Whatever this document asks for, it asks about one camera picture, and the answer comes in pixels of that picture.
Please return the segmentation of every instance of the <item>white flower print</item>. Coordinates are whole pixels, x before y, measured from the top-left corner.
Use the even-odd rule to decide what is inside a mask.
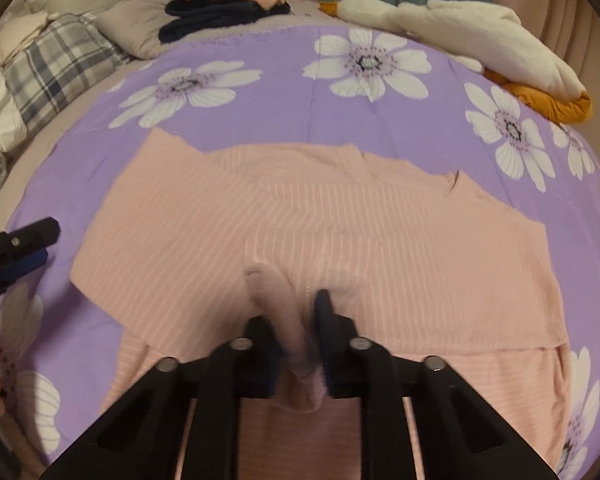
[[[535,121],[531,118],[520,121],[520,104],[499,86],[491,87],[491,96],[473,83],[465,83],[464,89],[480,110],[465,112],[466,120],[473,125],[475,134],[487,144],[505,140],[495,153],[502,172],[519,180],[526,167],[531,180],[544,193],[546,184],[543,174],[555,178],[555,171],[544,151],[544,142]]]
[[[574,480],[582,469],[588,452],[584,443],[593,430],[600,408],[600,381],[589,390],[591,358],[587,348],[583,348],[580,355],[571,352],[571,371],[571,416],[557,467],[560,480]]]
[[[349,31],[349,39],[321,36],[314,49],[324,57],[305,66],[302,75],[312,79],[340,79],[329,86],[334,94],[364,95],[372,103],[386,92],[385,83],[405,97],[427,98],[427,87],[412,73],[427,74],[431,72],[431,64],[423,50],[404,49],[407,43],[405,38],[384,32],[373,40],[370,30],[358,28]]]
[[[16,403],[16,366],[38,335],[42,313],[40,297],[29,301],[26,283],[17,283],[0,298],[0,383],[11,413]]]
[[[43,311],[39,296],[29,300],[26,283],[17,283],[0,298],[0,384],[7,393],[8,412],[17,413],[30,443],[52,452],[60,443],[54,423],[60,406],[58,391],[37,372],[17,371],[20,358],[38,335]]]
[[[111,121],[109,128],[122,126],[138,116],[142,116],[140,126],[151,128],[181,110],[187,101],[202,108],[230,103],[236,96],[232,87],[253,83],[262,74],[262,70],[239,70],[243,66],[241,61],[212,61],[195,70],[169,70],[157,85],[131,94],[120,105],[126,110]]]
[[[18,374],[18,420],[29,443],[43,453],[52,453],[60,445],[56,414],[60,393],[44,375],[28,370]]]
[[[551,130],[554,133],[554,144],[558,148],[569,147],[567,163],[573,176],[577,176],[582,180],[584,171],[591,174],[596,170],[591,156],[585,150],[582,141],[578,138],[573,128],[566,124],[558,125],[551,123]]]

